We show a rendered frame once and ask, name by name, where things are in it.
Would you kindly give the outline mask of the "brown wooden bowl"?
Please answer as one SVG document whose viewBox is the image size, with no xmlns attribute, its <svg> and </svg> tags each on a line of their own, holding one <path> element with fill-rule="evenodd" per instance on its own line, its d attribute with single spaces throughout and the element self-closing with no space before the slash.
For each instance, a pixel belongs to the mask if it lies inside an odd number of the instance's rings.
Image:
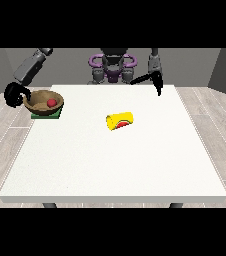
<svg viewBox="0 0 226 256">
<path fill-rule="evenodd" d="M 50 98 L 54 98 L 57 101 L 57 105 L 51 108 L 47 106 L 47 101 Z M 31 93 L 30 99 L 24 96 L 23 104 L 33 114 L 51 115 L 63 106 L 64 99 L 59 93 L 54 91 L 38 90 Z"/>
</svg>

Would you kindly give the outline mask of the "green square pad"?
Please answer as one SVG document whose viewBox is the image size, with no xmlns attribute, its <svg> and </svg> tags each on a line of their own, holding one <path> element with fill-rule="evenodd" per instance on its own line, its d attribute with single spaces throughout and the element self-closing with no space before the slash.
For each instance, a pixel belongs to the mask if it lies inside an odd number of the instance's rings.
<svg viewBox="0 0 226 256">
<path fill-rule="evenodd" d="M 59 119 L 61 111 L 62 107 L 51 115 L 37 115 L 32 113 L 31 119 Z"/>
</svg>

